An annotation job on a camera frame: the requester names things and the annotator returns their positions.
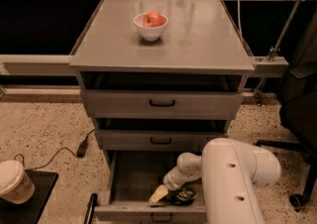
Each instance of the drawer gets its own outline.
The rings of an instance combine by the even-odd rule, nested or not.
[[[223,137],[220,133],[159,132],[159,131],[104,131],[95,136],[104,151],[173,151],[202,152],[211,139]]]
[[[82,94],[88,116],[112,118],[224,119],[236,117],[238,93],[114,92]]]
[[[206,222],[200,179],[188,184],[198,192],[191,205],[174,206],[166,200],[156,207],[149,205],[149,198],[177,157],[172,152],[116,152],[105,203],[95,207],[95,216],[100,221]]]
[[[83,87],[98,90],[237,92],[241,75],[81,71]]]
[[[107,150],[200,152],[225,137],[230,121],[96,118],[99,147]]]

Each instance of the black item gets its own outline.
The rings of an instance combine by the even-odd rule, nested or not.
[[[166,199],[173,205],[185,206],[192,204],[196,197],[197,192],[184,185],[180,189],[170,190]]]
[[[57,181],[56,172],[26,170],[35,185],[33,196],[23,204],[14,204],[0,199],[1,224],[36,224],[50,198]]]
[[[87,212],[85,216],[84,224],[91,224],[93,219],[93,213],[95,206],[97,205],[98,195],[96,193],[91,194],[89,203],[87,205]]]
[[[308,154],[310,171],[302,194],[292,194],[290,203],[298,210],[308,203],[317,178],[317,62],[310,61],[293,68],[290,73],[304,80],[303,93],[285,102],[279,112],[281,124],[299,143],[257,141],[256,146],[269,146]]]
[[[77,156],[79,158],[84,158],[86,151],[87,151],[87,148],[88,148],[88,141],[84,140],[83,142],[80,143],[80,145],[78,147]]]

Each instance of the black table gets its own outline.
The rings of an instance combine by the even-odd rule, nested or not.
[[[23,204],[14,204],[0,198],[1,224],[36,224],[41,218],[58,179],[56,172],[26,170],[35,186],[33,196]]]

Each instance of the terrazzo floor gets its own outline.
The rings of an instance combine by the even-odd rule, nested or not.
[[[293,136],[279,125],[279,103],[274,98],[257,106],[253,98],[245,98],[236,120],[231,124],[232,139],[252,144],[257,139],[293,141]],[[76,152],[79,143],[93,129],[78,94],[5,95],[0,99],[0,162],[25,156],[25,167],[46,164],[61,147]],[[41,170],[59,174],[40,224],[83,223],[87,203],[92,193],[98,203],[105,196],[109,168],[103,152],[91,134],[83,159],[61,151]],[[267,224],[314,224],[317,220],[317,189],[299,212],[288,202],[291,192],[301,192],[308,165],[297,153],[271,149],[281,163],[281,178],[273,186],[256,187],[259,204]],[[94,218],[93,223],[101,223]]]

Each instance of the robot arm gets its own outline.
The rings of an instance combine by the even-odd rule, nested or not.
[[[183,153],[177,158],[177,165],[165,175],[163,184],[169,190],[177,190],[186,182],[197,180],[200,177],[201,157]]]
[[[202,156],[184,153],[168,172],[150,203],[186,182],[202,178],[209,224],[264,223],[253,184],[269,185],[280,177],[280,164],[270,151],[219,138],[209,142]]]

